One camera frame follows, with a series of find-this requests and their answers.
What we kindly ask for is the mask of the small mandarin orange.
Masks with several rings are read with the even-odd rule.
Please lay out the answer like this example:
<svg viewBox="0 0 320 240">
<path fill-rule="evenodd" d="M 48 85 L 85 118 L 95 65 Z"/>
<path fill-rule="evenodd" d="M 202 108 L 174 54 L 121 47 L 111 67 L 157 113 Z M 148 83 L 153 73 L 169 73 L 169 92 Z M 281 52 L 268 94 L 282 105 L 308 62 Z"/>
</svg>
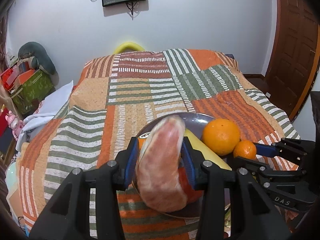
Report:
<svg viewBox="0 0 320 240">
<path fill-rule="evenodd" d="M 257 148 L 253 142 L 243 140 L 237 143 L 233 150 L 233 157 L 242 157 L 254 160 L 256 158 Z"/>
</svg>

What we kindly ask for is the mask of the large orange with sticker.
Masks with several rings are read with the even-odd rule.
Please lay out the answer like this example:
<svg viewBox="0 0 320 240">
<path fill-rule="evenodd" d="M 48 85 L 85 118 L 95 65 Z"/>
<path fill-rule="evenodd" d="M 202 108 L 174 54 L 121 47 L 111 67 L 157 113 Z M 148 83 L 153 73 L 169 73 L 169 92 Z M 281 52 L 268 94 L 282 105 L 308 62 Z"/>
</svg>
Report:
<svg viewBox="0 0 320 240">
<path fill-rule="evenodd" d="M 179 172 L 179 181 L 180 181 L 181 188 L 184 191 L 185 195 L 187 196 L 187 204 L 193 203 L 198 199 L 200 199 L 203 195 L 203 191 L 195 191 L 191 187 L 191 185 L 188 182 L 186 171 L 181 159 L 178 166 L 178 172 Z"/>
</svg>

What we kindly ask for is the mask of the long green sugarcane piece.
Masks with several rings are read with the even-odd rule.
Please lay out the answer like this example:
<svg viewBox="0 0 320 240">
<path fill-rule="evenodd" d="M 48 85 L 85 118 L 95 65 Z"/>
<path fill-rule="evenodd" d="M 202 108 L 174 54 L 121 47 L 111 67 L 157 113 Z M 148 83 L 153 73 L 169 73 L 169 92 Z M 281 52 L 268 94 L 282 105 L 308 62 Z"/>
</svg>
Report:
<svg viewBox="0 0 320 240">
<path fill-rule="evenodd" d="M 225 170 L 232 170 L 231 167 L 223 161 L 215 152 L 213 152 L 208 146 L 206 146 L 196 135 L 190 130 L 186 129 L 184 136 L 187 137 L 191 143 L 193 149 L 198 150 L 202 153 L 205 160 L 210 160 L 220 168 Z"/>
</svg>

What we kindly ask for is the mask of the peeled pomelo segment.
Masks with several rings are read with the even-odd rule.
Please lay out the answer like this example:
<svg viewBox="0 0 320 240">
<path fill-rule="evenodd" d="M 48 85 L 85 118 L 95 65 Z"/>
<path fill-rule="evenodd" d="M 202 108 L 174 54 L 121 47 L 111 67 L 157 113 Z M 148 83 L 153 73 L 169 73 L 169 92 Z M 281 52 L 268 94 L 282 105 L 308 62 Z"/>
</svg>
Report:
<svg viewBox="0 0 320 240">
<path fill-rule="evenodd" d="M 150 131 L 140 150 L 136 166 L 136 183 L 143 202 L 158 212 L 184 208 L 178 166 L 185 123 L 177 115 L 167 116 Z"/>
</svg>

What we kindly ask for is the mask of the dark purple plate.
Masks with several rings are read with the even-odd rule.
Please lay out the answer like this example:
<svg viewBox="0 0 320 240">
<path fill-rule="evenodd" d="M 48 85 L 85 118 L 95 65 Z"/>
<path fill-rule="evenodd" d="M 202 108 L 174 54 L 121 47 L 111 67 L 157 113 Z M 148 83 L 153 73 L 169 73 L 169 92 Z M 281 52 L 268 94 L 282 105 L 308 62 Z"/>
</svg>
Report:
<svg viewBox="0 0 320 240">
<path fill-rule="evenodd" d="M 202 113 L 192 113 L 192 112 L 180 112 L 176 113 L 180 118 L 183 119 L 185 123 L 186 129 L 189 129 L 195 137 L 201 139 L 202 132 L 206 124 L 213 120 L 212 116 L 205 115 Z M 165 116 L 157 118 L 143 127 L 136 137 L 139 140 L 145 140 L 150 131 L 156 126 Z M 164 215 L 174 217 L 174 218 L 181 218 L 181 219 L 196 219 L 200 217 L 201 213 L 201 206 L 202 206 L 202 198 L 201 196 L 197 201 L 187 204 L 183 209 L 170 212 L 170 213 L 163 213 Z M 224 203 L 225 203 L 225 215 L 230 209 L 230 193 L 229 189 L 224 189 Z"/>
</svg>

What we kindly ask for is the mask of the brown wooden door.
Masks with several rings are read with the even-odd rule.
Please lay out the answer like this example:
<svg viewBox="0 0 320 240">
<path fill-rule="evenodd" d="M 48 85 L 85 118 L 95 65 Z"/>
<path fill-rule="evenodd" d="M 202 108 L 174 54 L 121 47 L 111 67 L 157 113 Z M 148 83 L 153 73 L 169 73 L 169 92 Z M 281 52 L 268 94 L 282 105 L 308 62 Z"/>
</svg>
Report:
<svg viewBox="0 0 320 240">
<path fill-rule="evenodd" d="M 315 80 L 319 25 L 304 0 L 277 0 L 277 23 L 266 73 L 270 101 L 293 121 Z"/>
</svg>

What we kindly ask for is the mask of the pink toy figure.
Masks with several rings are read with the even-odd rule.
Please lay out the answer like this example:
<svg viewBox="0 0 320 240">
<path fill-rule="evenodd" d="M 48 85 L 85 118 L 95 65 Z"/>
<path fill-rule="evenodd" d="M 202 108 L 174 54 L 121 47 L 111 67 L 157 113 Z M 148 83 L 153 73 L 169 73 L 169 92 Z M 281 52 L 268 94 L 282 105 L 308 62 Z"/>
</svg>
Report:
<svg viewBox="0 0 320 240">
<path fill-rule="evenodd" d="M 24 127 L 23 121 L 12 111 L 9 111 L 5 116 L 5 119 L 8 123 L 8 126 L 12 129 L 12 135 L 14 139 L 17 141 L 20 135 L 22 128 Z"/>
</svg>

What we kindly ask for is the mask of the white cloth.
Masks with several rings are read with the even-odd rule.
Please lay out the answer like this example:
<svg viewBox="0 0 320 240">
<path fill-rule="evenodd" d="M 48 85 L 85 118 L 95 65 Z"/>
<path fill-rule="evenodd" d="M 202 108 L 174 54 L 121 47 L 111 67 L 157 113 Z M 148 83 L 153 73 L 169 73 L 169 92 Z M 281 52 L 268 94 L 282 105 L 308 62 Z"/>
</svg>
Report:
<svg viewBox="0 0 320 240">
<path fill-rule="evenodd" d="M 24 126 L 18 136 L 16 151 L 21 152 L 22 144 L 27 141 L 27 132 L 44 126 L 52 120 L 67 103 L 73 90 L 73 80 L 47 96 L 37 112 L 23 120 Z"/>
</svg>

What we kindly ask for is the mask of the striped patchwork bedspread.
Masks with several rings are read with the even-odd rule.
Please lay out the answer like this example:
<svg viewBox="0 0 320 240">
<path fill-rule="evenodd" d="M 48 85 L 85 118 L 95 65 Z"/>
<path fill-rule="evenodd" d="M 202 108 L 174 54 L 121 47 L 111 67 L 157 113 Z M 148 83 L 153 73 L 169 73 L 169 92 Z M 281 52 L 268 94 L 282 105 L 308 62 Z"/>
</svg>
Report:
<svg viewBox="0 0 320 240">
<path fill-rule="evenodd" d="M 99 168 L 149 123 L 182 112 L 228 119 L 240 138 L 270 145 L 299 139 L 285 111 L 248 82 L 238 62 L 211 50 L 168 49 L 109 55 L 86 63 L 64 102 L 30 139 L 18 168 L 30 239 L 53 239 L 40 213 L 69 173 Z"/>
</svg>

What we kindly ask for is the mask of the green patterned box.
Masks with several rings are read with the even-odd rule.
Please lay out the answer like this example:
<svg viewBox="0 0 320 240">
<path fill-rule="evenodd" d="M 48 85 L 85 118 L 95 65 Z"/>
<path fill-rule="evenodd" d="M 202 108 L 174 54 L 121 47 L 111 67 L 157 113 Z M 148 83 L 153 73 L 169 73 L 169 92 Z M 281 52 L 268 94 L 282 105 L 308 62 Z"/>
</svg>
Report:
<svg viewBox="0 0 320 240">
<path fill-rule="evenodd" d="M 11 95 L 11 99 L 21 115 L 36 110 L 39 103 L 54 89 L 48 74 L 38 69 L 27 81 Z"/>
</svg>

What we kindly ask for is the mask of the grey neck pillow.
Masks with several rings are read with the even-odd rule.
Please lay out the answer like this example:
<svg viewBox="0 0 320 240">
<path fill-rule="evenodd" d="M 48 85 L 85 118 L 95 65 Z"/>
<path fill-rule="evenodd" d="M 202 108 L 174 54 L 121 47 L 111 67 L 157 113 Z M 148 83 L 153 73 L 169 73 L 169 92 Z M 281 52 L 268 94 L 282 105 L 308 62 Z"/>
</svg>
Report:
<svg viewBox="0 0 320 240">
<path fill-rule="evenodd" d="M 55 66 L 47 54 L 45 48 L 37 42 L 27 42 L 18 51 L 19 59 L 35 57 L 38 61 L 39 68 L 49 75 L 54 75 L 56 72 Z"/>
</svg>

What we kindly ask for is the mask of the yellow pillow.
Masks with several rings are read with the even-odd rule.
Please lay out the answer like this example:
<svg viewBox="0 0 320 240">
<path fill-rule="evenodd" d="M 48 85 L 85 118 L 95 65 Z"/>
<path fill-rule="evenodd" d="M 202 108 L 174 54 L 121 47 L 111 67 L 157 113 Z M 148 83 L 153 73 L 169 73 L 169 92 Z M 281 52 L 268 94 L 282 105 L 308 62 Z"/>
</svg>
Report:
<svg viewBox="0 0 320 240">
<path fill-rule="evenodd" d="M 114 50 L 114 54 L 120 54 L 120 53 L 124 53 L 126 51 L 145 51 L 145 49 L 134 43 L 134 42 L 124 42 L 122 44 L 120 44 L 119 46 L 117 46 L 117 48 Z"/>
</svg>

